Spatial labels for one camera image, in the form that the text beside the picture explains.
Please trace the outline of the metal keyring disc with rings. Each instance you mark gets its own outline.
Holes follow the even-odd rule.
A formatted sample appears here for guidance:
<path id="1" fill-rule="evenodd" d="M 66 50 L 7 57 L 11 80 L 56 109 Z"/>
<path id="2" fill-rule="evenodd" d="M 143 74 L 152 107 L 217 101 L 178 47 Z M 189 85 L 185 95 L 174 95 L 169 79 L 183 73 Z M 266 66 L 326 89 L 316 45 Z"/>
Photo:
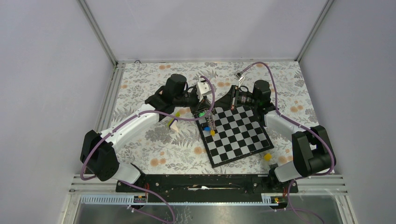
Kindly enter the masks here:
<path id="1" fill-rule="evenodd" d="M 205 118 L 206 119 L 206 123 L 207 123 L 207 127 L 209 129 L 209 131 L 213 131 L 216 129 L 216 125 L 215 125 L 215 121 L 214 121 L 214 115 L 215 112 L 213 112 L 214 109 L 212 109 L 209 113 L 209 115 Z"/>

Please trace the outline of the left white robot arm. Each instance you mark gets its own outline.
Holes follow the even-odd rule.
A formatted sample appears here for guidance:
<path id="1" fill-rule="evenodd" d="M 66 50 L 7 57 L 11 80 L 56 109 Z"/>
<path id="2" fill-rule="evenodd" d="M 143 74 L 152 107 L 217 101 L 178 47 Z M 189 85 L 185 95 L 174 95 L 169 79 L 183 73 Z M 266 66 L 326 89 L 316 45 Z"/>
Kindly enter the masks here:
<path id="1" fill-rule="evenodd" d="M 126 182 L 134 192 L 141 191 L 145 185 L 143 172 L 133 164 L 120 162 L 117 158 L 118 150 L 165 117 L 181 120 L 181 117 L 173 115 L 175 108 L 197 107 L 207 102 L 208 95 L 214 96 L 215 93 L 207 77 L 201 76 L 200 81 L 189 87 L 185 76 L 172 74 L 165 85 L 120 123 L 100 132 L 90 130 L 85 134 L 80 156 L 83 164 L 81 180 L 98 178 L 104 182 L 115 179 Z"/>

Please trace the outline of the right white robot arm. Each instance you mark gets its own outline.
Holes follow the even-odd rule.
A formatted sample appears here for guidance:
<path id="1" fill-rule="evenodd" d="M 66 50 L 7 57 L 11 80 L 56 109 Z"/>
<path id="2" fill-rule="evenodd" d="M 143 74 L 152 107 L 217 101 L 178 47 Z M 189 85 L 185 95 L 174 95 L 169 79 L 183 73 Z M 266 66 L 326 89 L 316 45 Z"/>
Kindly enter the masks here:
<path id="1" fill-rule="evenodd" d="M 254 121 L 277 131 L 292 143 L 293 160 L 269 172 L 270 190 L 280 192 L 290 180 L 322 175 L 334 169 L 336 159 L 326 129 L 321 125 L 307 128 L 282 115 L 271 102 L 267 81 L 256 81 L 252 91 L 242 91 L 232 85 L 214 106 L 225 110 L 247 106 L 253 111 Z"/>

